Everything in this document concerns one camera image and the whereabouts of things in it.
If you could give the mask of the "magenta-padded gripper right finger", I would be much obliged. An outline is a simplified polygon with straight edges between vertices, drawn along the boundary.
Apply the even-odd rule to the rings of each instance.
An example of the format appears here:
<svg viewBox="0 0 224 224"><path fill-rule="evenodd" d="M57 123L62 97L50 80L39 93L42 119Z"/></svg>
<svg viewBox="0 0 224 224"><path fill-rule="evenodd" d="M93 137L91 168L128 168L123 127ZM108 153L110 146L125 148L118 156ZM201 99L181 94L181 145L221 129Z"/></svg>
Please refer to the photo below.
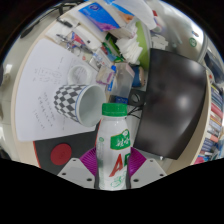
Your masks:
<svg viewBox="0 0 224 224"><path fill-rule="evenodd" d="M129 189L146 186L166 176L155 159L147 159L135 148L131 148L127 170Z"/></svg>

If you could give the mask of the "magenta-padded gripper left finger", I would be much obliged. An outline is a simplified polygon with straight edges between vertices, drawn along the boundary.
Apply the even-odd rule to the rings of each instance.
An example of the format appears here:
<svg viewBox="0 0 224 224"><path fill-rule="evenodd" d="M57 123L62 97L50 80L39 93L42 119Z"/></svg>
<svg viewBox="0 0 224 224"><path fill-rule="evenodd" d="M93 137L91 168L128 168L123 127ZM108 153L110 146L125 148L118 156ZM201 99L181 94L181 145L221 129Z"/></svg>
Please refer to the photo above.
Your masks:
<svg viewBox="0 0 224 224"><path fill-rule="evenodd" d="M80 158L71 158L58 176L78 186L93 189L97 175L96 149L90 149Z"/></svg>

